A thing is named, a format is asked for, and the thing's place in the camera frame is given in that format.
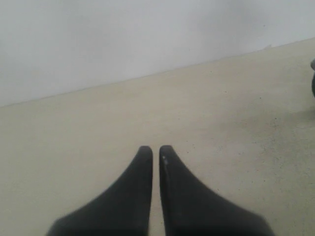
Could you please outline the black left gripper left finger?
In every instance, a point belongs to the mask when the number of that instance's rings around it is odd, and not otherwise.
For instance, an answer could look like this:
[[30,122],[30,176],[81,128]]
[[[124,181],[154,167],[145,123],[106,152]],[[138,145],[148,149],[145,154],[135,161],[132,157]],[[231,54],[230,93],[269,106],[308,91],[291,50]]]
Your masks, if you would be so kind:
[[49,236],[146,236],[152,199],[153,152],[141,146],[102,194],[56,220]]

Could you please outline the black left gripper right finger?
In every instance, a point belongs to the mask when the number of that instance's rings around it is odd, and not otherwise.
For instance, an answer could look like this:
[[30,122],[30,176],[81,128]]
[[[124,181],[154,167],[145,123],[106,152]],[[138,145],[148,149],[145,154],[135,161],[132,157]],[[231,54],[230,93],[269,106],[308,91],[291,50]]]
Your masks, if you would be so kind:
[[271,236],[259,215],[216,194],[181,161],[172,146],[159,149],[159,186],[168,236]]

